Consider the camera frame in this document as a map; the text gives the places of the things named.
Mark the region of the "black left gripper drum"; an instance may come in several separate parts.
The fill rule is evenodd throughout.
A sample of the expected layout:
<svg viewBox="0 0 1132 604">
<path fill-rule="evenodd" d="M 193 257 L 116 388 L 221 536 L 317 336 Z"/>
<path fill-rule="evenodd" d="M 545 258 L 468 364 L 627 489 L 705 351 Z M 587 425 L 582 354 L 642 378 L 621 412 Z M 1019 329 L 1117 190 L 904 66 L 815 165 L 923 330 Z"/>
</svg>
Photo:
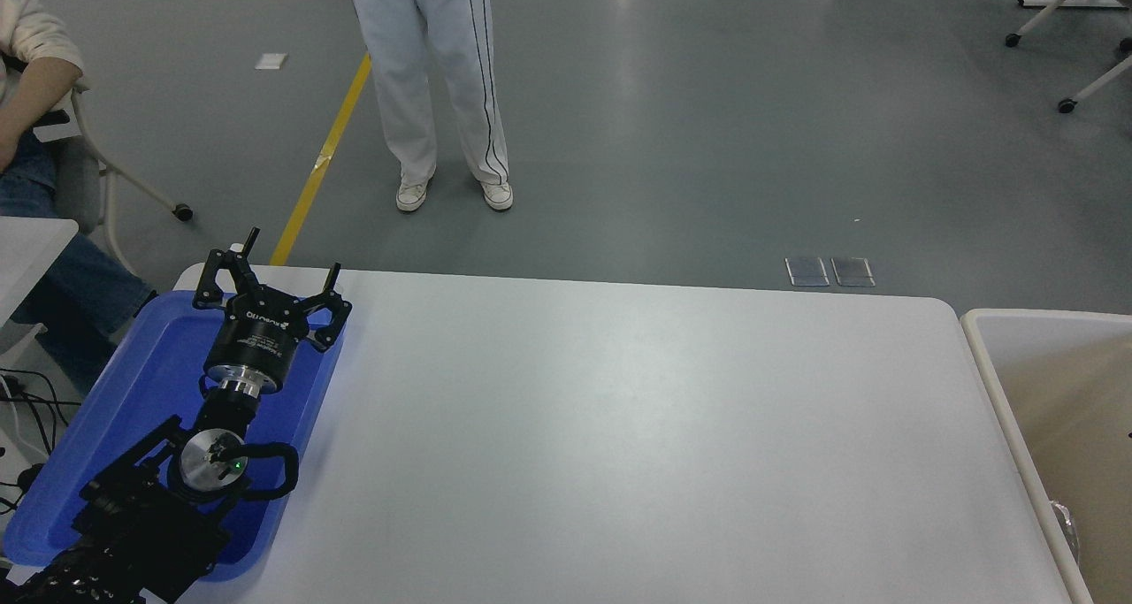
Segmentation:
<svg viewBox="0 0 1132 604">
<path fill-rule="evenodd" d="M 251 290 L 228 299 L 224 321 L 205 373 L 218 381 L 222 370 L 251 369 L 272 383 L 286 382 L 300 340 L 309 333 L 307 314 L 291 294 Z"/>
</svg>

